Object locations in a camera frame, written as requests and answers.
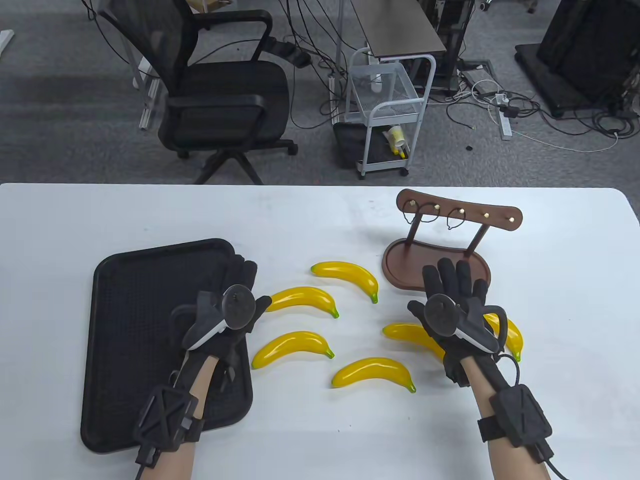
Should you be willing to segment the person's right hand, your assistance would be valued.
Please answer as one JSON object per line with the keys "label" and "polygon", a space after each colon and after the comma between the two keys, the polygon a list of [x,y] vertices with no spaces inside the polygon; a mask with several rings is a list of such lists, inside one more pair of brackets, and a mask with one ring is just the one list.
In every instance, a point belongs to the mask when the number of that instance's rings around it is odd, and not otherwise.
{"label": "person's right hand", "polygon": [[[423,266],[422,278],[427,299],[437,294],[446,295],[465,313],[469,311],[468,302],[470,299],[477,300],[480,306],[486,305],[489,284],[481,278],[473,282],[471,268],[466,260],[453,263],[450,258],[443,257],[438,260],[436,266]],[[462,359],[486,355],[466,340],[456,336],[445,337],[438,334],[426,320],[425,306],[419,301],[409,301],[407,310],[419,320],[427,334],[444,350],[443,365],[448,371],[449,377],[454,370],[459,370]]]}

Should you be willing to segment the person's left hand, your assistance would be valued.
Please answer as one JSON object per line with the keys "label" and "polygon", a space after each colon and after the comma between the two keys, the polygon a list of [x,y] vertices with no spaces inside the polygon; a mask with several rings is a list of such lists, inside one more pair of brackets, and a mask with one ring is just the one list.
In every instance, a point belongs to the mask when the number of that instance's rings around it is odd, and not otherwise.
{"label": "person's left hand", "polygon": [[169,316],[170,341],[190,354],[207,354],[228,365],[234,350],[252,333],[256,322],[272,305],[272,297],[254,297],[258,265],[240,254],[214,263],[210,286],[192,304],[174,307]]}

